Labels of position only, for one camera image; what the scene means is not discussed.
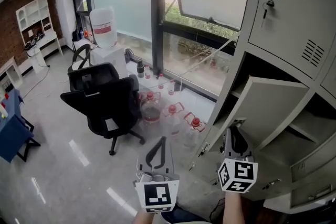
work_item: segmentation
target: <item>brick wall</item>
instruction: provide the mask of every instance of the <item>brick wall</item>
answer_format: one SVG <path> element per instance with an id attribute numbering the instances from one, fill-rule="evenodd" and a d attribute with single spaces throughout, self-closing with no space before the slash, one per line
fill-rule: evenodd
<path id="1" fill-rule="evenodd" d="M 0 67 L 14 56 L 19 65 L 27 59 L 24 52 L 16 11 L 34 0 L 5 0 L 0 3 Z M 55 0 L 48 0 L 51 21 L 57 37 L 61 38 L 62 31 L 59 23 Z"/>

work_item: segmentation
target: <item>chair armrest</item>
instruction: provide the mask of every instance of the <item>chair armrest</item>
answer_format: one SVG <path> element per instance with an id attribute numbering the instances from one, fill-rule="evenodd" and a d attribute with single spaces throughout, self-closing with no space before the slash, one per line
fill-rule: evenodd
<path id="1" fill-rule="evenodd" d="M 136 77 L 136 75 L 131 74 L 128 76 L 129 78 L 132 78 L 134 81 L 133 84 L 133 92 L 137 92 L 139 90 L 139 82 L 138 82 L 138 78 Z"/>

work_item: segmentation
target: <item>blue table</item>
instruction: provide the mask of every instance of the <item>blue table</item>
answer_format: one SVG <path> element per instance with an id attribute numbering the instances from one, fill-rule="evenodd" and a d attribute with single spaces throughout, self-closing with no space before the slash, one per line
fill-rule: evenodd
<path id="1" fill-rule="evenodd" d="M 18 155 L 22 160 L 27 160 L 28 150 L 32 146 L 40 146 L 33 139 L 33 126 L 21 116 L 20 103 L 23 102 L 20 92 L 12 89 L 8 100 L 2 102 L 6 105 L 8 117 L 0 118 L 0 157 L 9 163 Z M 27 143 L 24 156 L 18 151 Z"/>

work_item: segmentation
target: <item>gray tile floor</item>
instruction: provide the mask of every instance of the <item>gray tile floor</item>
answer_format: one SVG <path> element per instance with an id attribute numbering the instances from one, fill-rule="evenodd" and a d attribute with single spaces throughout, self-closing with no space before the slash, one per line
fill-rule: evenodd
<path id="1" fill-rule="evenodd" d="M 8 223 L 131 223 L 140 208 L 132 182 L 141 149 L 130 135 L 118 138 L 117 154 L 109 155 L 111 140 L 93 134 L 84 115 L 60 99 L 69 91 L 67 68 L 72 52 L 47 59 L 51 69 L 22 104 L 22 115 L 34 126 L 35 139 L 24 163 L 0 159 L 0 211 Z M 24 96 L 45 76 L 28 73 Z M 204 218 L 224 193 L 175 165 L 180 175 L 178 203 Z M 164 223 L 160 216 L 156 223 Z"/>

